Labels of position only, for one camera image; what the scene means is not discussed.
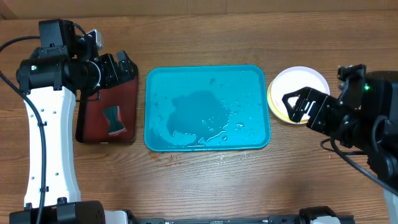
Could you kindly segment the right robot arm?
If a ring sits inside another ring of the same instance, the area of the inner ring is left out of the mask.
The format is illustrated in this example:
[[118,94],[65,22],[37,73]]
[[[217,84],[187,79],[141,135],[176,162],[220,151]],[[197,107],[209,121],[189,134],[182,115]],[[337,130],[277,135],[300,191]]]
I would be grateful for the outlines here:
[[308,86],[286,93],[289,119],[327,136],[331,151],[384,189],[389,220],[397,223],[397,72],[340,67],[341,94]]

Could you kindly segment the yellow-green plate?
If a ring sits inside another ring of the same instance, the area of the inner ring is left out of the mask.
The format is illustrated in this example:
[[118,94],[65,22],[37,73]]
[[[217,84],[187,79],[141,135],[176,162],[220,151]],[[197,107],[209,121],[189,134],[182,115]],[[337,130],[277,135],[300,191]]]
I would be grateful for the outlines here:
[[279,118],[280,120],[289,123],[289,124],[296,124],[296,125],[301,125],[301,124],[306,124],[308,122],[307,119],[302,119],[300,122],[295,123],[289,119],[288,116],[284,115],[282,112],[280,112],[276,106],[274,105],[271,97],[271,90],[272,90],[272,84],[273,82],[270,83],[268,89],[267,89],[267,104],[269,108],[271,109],[272,113]]

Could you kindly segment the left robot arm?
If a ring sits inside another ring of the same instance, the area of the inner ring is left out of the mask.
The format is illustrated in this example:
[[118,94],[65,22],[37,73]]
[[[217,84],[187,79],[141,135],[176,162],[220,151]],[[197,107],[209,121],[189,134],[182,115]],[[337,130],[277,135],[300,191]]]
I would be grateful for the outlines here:
[[63,57],[21,63],[19,84],[29,115],[30,170],[24,210],[10,223],[136,223],[129,210],[105,210],[82,201],[74,157],[72,120],[76,91],[91,96],[103,88],[137,85],[138,68],[124,51],[93,60]]

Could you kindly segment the white pink-rimmed plate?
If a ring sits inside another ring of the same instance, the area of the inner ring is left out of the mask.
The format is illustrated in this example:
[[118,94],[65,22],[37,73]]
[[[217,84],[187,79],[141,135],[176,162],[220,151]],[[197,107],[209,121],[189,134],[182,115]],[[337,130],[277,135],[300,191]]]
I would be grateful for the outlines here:
[[[282,102],[282,97],[286,93],[291,93],[307,86],[322,93],[330,94],[330,88],[325,78],[316,70],[308,67],[287,68],[280,72],[272,82],[272,101],[276,108],[286,116],[288,116],[287,109]],[[302,119],[308,120],[309,116],[305,114]]]

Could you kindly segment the dark green sponge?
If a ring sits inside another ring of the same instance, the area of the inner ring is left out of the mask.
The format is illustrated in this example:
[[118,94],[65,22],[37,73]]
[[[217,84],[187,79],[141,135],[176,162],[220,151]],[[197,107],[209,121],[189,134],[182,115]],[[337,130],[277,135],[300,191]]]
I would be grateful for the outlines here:
[[125,132],[126,128],[121,121],[119,106],[105,108],[103,113],[108,121],[108,134],[110,136],[116,136]]

